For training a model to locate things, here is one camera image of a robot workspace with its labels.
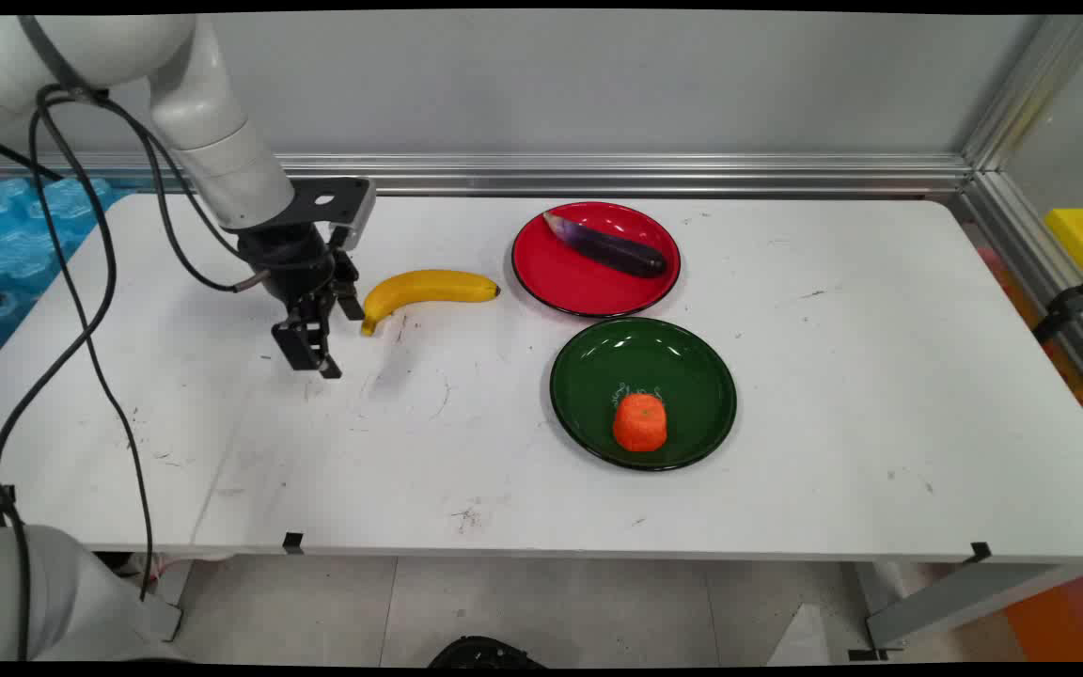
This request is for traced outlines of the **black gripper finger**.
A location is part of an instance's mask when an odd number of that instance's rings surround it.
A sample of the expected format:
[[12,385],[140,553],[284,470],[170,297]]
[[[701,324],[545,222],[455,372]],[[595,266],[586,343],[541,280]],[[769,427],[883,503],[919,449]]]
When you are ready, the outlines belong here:
[[292,372],[317,372],[325,380],[342,377],[328,346],[330,323],[326,318],[289,316],[271,326],[271,335]]
[[364,305],[362,305],[355,281],[349,279],[345,275],[334,275],[334,296],[336,304],[343,312],[350,322],[363,322],[366,318]]

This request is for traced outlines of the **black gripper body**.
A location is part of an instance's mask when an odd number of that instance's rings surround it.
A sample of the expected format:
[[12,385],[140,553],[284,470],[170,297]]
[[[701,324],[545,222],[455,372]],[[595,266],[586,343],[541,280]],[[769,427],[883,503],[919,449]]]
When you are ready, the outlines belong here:
[[285,305],[289,316],[327,318],[338,307],[334,275],[345,275],[356,286],[357,269],[344,250],[349,227],[331,227],[328,237],[310,223],[246,227],[237,235],[238,253],[255,273],[268,274],[262,286]]

